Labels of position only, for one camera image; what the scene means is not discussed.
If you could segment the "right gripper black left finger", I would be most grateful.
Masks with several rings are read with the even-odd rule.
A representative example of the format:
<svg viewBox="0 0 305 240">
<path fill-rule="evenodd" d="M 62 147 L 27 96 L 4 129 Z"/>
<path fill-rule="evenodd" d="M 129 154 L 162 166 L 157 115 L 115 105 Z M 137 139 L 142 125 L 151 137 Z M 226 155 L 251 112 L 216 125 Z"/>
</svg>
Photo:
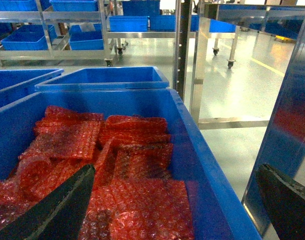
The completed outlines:
<svg viewBox="0 0 305 240">
<path fill-rule="evenodd" d="M 78 239 L 96 170 L 86 164 L 25 214 L 0 230 L 0 240 Z"/>
</svg>

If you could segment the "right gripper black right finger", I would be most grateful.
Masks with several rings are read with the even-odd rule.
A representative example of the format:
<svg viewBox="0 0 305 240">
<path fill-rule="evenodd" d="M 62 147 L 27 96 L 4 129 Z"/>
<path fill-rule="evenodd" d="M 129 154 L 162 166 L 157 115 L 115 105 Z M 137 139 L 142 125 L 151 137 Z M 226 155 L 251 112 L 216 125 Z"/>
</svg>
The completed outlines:
<svg viewBox="0 0 305 240">
<path fill-rule="evenodd" d="M 255 176 L 279 239 L 305 240 L 305 186 L 267 163 L 258 168 Z"/>
</svg>

